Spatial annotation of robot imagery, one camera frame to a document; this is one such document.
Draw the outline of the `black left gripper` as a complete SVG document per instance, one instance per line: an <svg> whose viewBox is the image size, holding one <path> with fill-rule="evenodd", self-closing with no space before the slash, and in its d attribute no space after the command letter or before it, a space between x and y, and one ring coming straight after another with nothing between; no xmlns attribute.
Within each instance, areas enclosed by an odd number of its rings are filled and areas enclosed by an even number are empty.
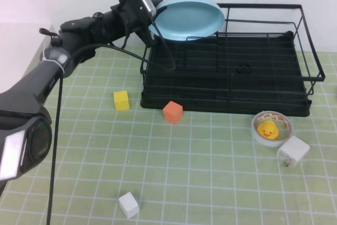
<svg viewBox="0 0 337 225"><path fill-rule="evenodd" d="M126 37L136 33L146 47L155 44L149 29L156 14L156 7L151 0L119 0L115 11L122 21Z"/></svg>

